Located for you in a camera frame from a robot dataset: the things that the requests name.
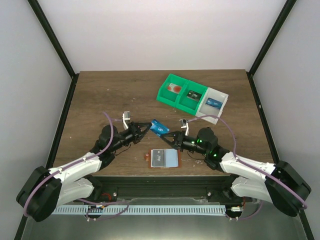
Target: robotic arm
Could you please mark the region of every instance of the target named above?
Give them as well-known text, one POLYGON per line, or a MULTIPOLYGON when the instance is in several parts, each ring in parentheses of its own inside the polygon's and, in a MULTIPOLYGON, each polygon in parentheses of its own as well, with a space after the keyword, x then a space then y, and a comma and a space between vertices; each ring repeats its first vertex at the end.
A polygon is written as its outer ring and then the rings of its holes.
POLYGON ((113 127, 113 139, 109 148, 99 156, 90 158, 107 146, 111 138, 111 126, 106 125, 95 142, 94 147, 70 163, 59 167, 45 169, 43 166, 36 168, 16 197, 16 201, 24 207, 27 203, 27 213, 35 221, 46 219, 56 207, 65 203, 89 198, 96 200, 101 195, 102 184, 89 175, 107 167, 114 159, 116 150, 131 143, 137 144, 149 131, 150 122, 130 122, 128 112, 123 114, 124 131, 118 132, 113 127), (27 201, 34 189, 41 182, 51 176, 45 184, 40 186, 36 193, 27 201))
POLYGON ((278 210, 291 217, 295 217, 300 209, 305 207, 298 198, 305 201, 311 188, 287 162, 274 164, 235 157, 233 152, 218 144, 218 138, 210 127, 200 129, 196 137, 191 137, 188 136, 188 122, 185 119, 180 122, 186 131, 169 132, 161 135, 161 138, 174 149, 203 154, 204 162, 212 170, 233 174, 230 176, 235 178, 230 186, 233 194, 273 203, 278 210), (298 198, 266 175, 281 181, 296 193, 298 198))

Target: gray wall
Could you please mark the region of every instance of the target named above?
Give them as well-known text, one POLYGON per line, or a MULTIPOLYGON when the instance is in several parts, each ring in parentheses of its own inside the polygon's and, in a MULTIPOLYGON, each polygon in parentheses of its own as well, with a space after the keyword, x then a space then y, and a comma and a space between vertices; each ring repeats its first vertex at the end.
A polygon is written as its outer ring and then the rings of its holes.
POLYGON ((306 215, 320 239, 320 2, 299 0, 254 80, 280 159, 311 185, 306 215))
POLYGON ((247 69, 286 0, 39 0, 75 71, 247 69))
POLYGON ((16 196, 44 165, 70 77, 26 0, 0 7, 0 238, 12 240, 23 209, 16 196))

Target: wooden table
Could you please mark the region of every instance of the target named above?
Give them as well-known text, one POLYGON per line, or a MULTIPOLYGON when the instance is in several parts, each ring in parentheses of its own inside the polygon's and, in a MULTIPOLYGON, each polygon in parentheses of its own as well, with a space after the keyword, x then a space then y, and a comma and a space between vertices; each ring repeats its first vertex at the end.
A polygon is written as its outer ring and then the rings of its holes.
MULTIPOLYGON (((156 100, 159 87, 168 74, 195 81, 229 94, 221 117, 233 129, 237 140, 237 154, 261 162, 272 162, 270 149, 259 117, 257 106, 244 70, 157 70, 157 71, 87 71, 81 72, 76 84, 57 151, 54 166, 73 161, 87 153, 95 144, 102 128, 108 124, 102 111, 111 118, 121 119, 130 111, 131 120, 150 122, 157 119, 171 131, 180 130, 179 119, 194 116, 156 100)), ((123 130, 120 122, 115 126, 123 130)), ((190 136, 210 126, 221 146, 232 149, 230 132, 221 121, 213 125, 199 119, 191 122, 190 136)), ((149 149, 168 148, 153 132, 119 156, 95 175, 108 176, 212 176, 223 175, 213 171, 201 160, 192 159, 184 151, 179 168, 149 168, 144 154, 149 149)), ((191 155, 203 158, 199 154, 191 155)))

